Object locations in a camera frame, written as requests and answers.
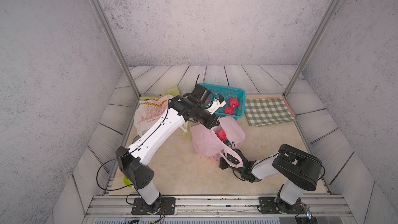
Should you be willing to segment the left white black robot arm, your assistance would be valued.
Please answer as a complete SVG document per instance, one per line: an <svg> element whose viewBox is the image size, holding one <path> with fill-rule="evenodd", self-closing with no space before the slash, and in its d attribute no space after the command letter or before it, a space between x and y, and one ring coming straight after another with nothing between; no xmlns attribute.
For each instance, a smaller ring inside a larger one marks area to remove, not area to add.
<svg viewBox="0 0 398 224"><path fill-rule="evenodd" d="M219 116L215 112L225 104L223 95L196 84L191 93L167 100L165 112L138 141L127 148L117 149L119 169L132 183L149 212L157 211L162 199L152 181L154 171L148 166L154 154L187 121L200 123L207 129L218 126Z"/></svg>

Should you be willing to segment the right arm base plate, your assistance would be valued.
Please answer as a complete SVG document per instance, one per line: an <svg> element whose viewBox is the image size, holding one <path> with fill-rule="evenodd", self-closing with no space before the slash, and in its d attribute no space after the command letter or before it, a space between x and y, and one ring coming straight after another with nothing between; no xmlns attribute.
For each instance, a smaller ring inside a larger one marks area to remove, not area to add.
<svg viewBox="0 0 398 224"><path fill-rule="evenodd" d="M259 200L259 205L258 205L257 209L261 214L300 215L300 214L307 213L304 203L299 201L300 198L293 205L290 205L281 199L276 201L275 198L273 198L273 197L260 197L258 200Z"/></svg>

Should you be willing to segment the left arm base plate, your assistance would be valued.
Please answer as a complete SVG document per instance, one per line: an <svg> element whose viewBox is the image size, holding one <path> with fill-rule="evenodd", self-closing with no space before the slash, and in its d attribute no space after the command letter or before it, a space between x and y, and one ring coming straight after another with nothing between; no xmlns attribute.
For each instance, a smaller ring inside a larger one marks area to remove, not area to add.
<svg viewBox="0 0 398 224"><path fill-rule="evenodd" d="M154 203L148 204L142 198L135 198L132 204L132 215L174 215L176 207L176 198L158 197Z"/></svg>

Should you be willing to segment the pink strawberry plastic bag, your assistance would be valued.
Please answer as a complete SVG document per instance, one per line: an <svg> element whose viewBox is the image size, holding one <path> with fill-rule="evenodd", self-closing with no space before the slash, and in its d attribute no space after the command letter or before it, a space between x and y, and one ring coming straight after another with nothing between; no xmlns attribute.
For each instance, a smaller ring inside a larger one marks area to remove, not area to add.
<svg viewBox="0 0 398 224"><path fill-rule="evenodd" d="M219 121L220 125L210 130L200 124L191 127L190 131L195 152L199 155L210 157L214 161L220 161L221 153L230 153L236 158L241 158L233 148L239 149L242 146L246 138L243 129L233 117L222 117ZM231 147L217 138L216 133L219 130L225 130L228 141L232 144Z"/></svg>

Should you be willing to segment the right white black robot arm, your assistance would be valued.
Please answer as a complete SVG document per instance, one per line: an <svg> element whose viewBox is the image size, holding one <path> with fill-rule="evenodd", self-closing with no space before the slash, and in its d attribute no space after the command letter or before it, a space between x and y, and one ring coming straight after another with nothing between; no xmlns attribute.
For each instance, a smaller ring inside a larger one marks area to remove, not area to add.
<svg viewBox="0 0 398 224"><path fill-rule="evenodd" d="M258 161L248 160L234 146L230 150L221 152L220 168L231 168L239 180L257 183L276 174L287 179L271 201L271 211L286 214L298 206L304 207L301 195L305 191L315 191L318 181L325 174L321 172L325 168L317 157L288 144L281 145L273 156Z"/></svg>

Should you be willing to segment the red apple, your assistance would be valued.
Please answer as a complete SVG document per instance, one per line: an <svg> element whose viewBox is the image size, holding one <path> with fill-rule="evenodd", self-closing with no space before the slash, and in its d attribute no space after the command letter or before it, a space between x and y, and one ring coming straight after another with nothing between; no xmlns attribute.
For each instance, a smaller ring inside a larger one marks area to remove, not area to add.
<svg viewBox="0 0 398 224"><path fill-rule="evenodd" d="M239 100L237 98L235 98L235 97L232 97L232 98L229 99L228 104L229 104L230 107L235 109L235 108L237 108L239 106Z"/></svg>
<svg viewBox="0 0 398 224"><path fill-rule="evenodd" d="M217 138L218 138L219 140L221 140L222 142L228 140L225 130L219 130L219 131L216 133L216 136L217 136Z"/></svg>
<svg viewBox="0 0 398 224"><path fill-rule="evenodd" d="M228 115L234 115L234 108L227 106L224 108L224 113Z"/></svg>

